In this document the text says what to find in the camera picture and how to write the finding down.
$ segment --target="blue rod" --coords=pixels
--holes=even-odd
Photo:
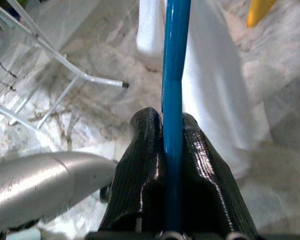
[[[166,231],[181,229],[182,75],[191,0],[168,0],[164,41],[162,112],[167,158]]]

